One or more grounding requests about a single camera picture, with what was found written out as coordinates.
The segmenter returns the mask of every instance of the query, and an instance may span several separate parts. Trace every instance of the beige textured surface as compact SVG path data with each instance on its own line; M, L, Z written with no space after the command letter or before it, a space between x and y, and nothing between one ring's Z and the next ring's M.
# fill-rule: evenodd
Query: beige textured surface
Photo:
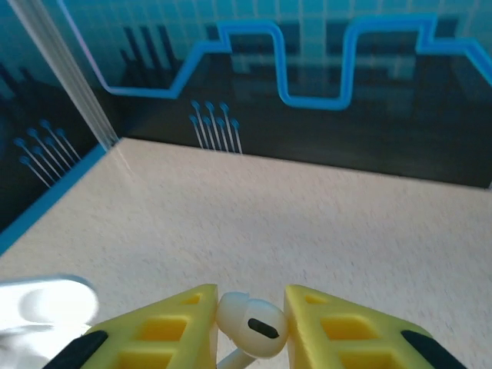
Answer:
M79 274L99 320L205 282L279 305L305 284L490 369L491 224L490 192L124 140L0 258L0 278Z

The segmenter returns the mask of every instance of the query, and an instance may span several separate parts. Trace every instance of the yellow 3d printed part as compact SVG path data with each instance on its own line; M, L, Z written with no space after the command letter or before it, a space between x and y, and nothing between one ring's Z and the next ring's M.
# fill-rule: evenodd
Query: yellow 3d printed part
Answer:
M433 369L402 331L430 335L408 321L310 288L289 285L291 369Z
M215 369L218 288L205 284L93 327L105 342L81 369Z

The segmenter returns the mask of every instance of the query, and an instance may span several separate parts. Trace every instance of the white earbud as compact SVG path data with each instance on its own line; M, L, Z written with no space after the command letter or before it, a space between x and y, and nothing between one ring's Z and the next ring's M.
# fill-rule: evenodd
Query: white earbud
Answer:
M282 310L267 301L250 299L241 292L222 296L216 321L238 347L218 365L219 369L246 367L257 358L273 357L282 351L287 341L288 324Z

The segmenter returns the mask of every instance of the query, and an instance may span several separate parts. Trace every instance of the white charging case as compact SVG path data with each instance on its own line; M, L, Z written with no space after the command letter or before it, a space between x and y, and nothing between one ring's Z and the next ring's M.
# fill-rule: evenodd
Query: white charging case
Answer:
M97 312L97 295L82 278L0 283L0 369L42 369Z

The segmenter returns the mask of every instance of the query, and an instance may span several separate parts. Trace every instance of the earbud stem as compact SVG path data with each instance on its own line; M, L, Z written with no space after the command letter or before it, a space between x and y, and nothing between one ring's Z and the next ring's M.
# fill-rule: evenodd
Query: earbud stem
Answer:
M255 360L254 357L249 356L243 350L237 348L218 363L217 369L244 369L250 364L253 364Z

